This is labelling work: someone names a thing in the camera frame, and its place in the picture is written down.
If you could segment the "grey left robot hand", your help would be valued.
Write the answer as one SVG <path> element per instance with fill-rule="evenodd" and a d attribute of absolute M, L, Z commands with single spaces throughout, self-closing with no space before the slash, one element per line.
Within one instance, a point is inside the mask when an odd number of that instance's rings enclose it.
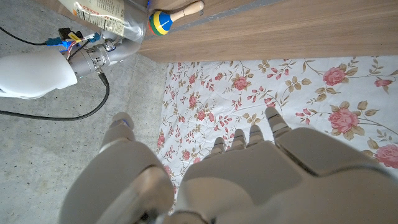
<path fill-rule="evenodd" d="M 178 189 L 116 114 L 98 155 L 70 188 L 60 223 L 396 223 L 397 178 L 352 147 L 266 110 L 258 126 L 217 138 Z"/>

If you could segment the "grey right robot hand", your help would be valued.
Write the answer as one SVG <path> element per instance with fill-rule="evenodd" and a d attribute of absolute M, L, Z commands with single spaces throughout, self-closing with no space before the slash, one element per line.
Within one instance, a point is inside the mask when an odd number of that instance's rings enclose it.
<path fill-rule="evenodd" d="M 129 40 L 114 33 L 103 30 L 104 64 L 109 66 L 134 55 L 141 47 L 141 42 Z"/>

